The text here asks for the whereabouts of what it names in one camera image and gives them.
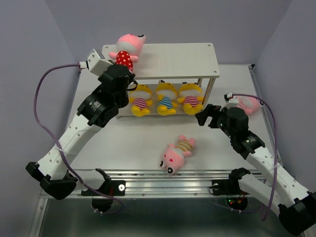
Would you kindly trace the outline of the yellow frog toy pink stripes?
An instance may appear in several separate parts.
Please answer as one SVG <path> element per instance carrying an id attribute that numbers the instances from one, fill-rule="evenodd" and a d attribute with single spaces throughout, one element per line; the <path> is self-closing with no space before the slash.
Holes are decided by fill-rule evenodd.
<path id="1" fill-rule="evenodd" d="M 129 94 L 131 112 L 136 117 L 143 117 L 151 113 L 149 107 L 153 104 L 152 91 L 145 84 L 138 84 Z"/>

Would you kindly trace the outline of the yellow frog toy red stripes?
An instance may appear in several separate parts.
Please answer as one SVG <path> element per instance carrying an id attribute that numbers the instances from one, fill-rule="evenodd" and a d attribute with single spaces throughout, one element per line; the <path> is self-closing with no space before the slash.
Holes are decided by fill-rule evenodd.
<path id="1" fill-rule="evenodd" d="M 182 104 L 183 110 L 188 115 L 195 115 L 203 109 L 202 89 L 197 82 L 183 82 L 178 91 L 178 103 Z"/>

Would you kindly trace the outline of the pink frog toy polka dots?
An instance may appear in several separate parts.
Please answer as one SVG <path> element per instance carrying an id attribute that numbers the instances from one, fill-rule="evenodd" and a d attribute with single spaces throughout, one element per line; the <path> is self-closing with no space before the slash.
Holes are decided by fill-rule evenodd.
<path id="1" fill-rule="evenodd" d="M 146 41 L 146 36 L 126 34 L 120 37 L 116 43 L 116 52 L 110 52 L 108 56 L 118 65 L 128 67 L 133 73 L 133 64 L 139 60 L 139 55 Z"/>

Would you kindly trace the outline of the yellow frog toy blue stripes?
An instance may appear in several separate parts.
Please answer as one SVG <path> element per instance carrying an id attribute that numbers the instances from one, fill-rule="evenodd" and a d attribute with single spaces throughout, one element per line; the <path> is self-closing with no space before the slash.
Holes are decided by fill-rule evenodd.
<path id="1" fill-rule="evenodd" d="M 177 99 L 177 90 L 173 84 L 160 80 L 156 88 L 157 94 L 157 113 L 161 116 L 169 116 L 176 114 L 178 104 L 175 102 Z"/>

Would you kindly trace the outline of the pink frog toy orange stripes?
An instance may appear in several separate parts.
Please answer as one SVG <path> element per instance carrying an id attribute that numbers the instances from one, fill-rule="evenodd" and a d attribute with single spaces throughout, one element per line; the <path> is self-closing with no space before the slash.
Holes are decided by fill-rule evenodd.
<path id="1" fill-rule="evenodd" d="M 187 139 L 185 135 L 179 135 L 175 144 L 169 144 L 161 156 L 160 168 L 166 169 L 168 174 L 174 174 L 185 164 L 186 158 L 193 155 L 196 141 Z"/>

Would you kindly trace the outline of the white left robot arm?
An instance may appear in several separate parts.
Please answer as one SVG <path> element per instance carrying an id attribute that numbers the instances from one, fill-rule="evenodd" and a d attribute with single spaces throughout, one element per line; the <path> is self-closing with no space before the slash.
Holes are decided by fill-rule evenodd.
<path id="1" fill-rule="evenodd" d="M 102 68 L 97 73 L 100 84 L 80 104 L 60 138 L 40 122 L 37 113 L 38 93 L 47 75 L 48 72 L 45 72 L 37 85 L 33 112 L 36 122 L 50 135 L 55 145 L 39 161 L 28 163 L 27 172 L 39 181 L 46 193 L 57 200 L 66 198 L 76 189 L 88 189 L 96 195 L 111 199 L 112 196 L 106 195 L 111 179 L 104 171 L 94 170 L 96 177 L 88 184 L 70 164 L 88 141 L 116 117 L 121 108 L 128 105 L 129 85 L 136 82 L 135 74 L 124 65 L 110 64 Z"/>

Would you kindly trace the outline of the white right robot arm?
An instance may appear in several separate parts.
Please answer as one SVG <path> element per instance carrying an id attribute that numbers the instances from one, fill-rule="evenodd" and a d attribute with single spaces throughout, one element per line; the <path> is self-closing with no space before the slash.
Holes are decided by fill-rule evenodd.
<path id="1" fill-rule="evenodd" d="M 233 193 L 244 191 L 270 207 L 282 226 L 294 236 L 313 226 L 316 223 L 316 194 L 274 160 L 264 142 L 249 130 L 244 110 L 209 104 L 196 114 L 198 124 L 203 126 L 208 117 L 212 118 L 209 127 L 221 129 L 229 137 L 232 148 L 269 182 L 266 185 L 240 168 L 230 173 L 228 189 Z"/>

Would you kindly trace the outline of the white two-tier shelf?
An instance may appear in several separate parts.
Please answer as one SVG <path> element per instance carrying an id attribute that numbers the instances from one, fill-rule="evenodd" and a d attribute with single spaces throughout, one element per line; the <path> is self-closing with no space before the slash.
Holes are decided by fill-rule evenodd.
<path id="1" fill-rule="evenodd" d="M 145 44 L 133 72 L 136 81 L 148 85 L 152 92 L 161 79 L 176 89 L 184 81 L 197 82 L 202 88 L 204 105 L 220 76 L 215 49 L 209 42 Z"/>

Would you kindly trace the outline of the aluminium front rail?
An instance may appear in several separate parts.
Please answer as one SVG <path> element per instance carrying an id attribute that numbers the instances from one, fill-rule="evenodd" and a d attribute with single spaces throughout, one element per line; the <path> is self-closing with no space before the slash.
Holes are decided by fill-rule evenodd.
<path id="1" fill-rule="evenodd" d="M 103 191 L 123 198 L 207 198 L 217 180 L 228 179 L 231 170 L 182 170 L 174 175 L 164 170 L 106 170 L 111 181 Z"/>

